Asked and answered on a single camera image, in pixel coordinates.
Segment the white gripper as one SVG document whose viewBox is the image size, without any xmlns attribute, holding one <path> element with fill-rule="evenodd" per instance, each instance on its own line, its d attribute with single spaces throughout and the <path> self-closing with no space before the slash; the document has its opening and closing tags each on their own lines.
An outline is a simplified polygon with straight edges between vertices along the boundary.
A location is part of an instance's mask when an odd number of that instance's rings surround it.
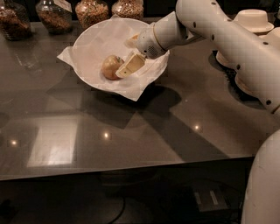
<svg viewBox="0 0 280 224">
<path fill-rule="evenodd" d="M 166 53 L 166 50 L 158 43 L 154 24 L 149 24 L 146 28 L 141 30 L 139 35 L 126 39 L 124 42 L 128 48 L 136 48 L 141 54 L 131 52 L 124 63 L 115 72 L 118 78 L 126 78 L 139 70 L 145 64 L 145 57 L 147 59 L 157 59 Z"/>
</svg>

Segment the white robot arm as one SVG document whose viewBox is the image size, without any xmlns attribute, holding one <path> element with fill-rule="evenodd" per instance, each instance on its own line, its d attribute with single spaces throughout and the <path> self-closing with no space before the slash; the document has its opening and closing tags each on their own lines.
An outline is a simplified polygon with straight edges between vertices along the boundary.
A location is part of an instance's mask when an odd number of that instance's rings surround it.
<svg viewBox="0 0 280 224">
<path fill-rule="evenodd" d="M 178 0 L 174 12 L 140 32 L 135 43 L 140 53 L 130 55 L 116 75 L 127 77 L 145 58 L 156 59 L 198 37 L 211 40 L 267 111 L 280 116 L 280 51 L 230 20 L 215 0 Z M 280 130 L 255 155 L 241 224 L 280 224 Z"/>
</svg>

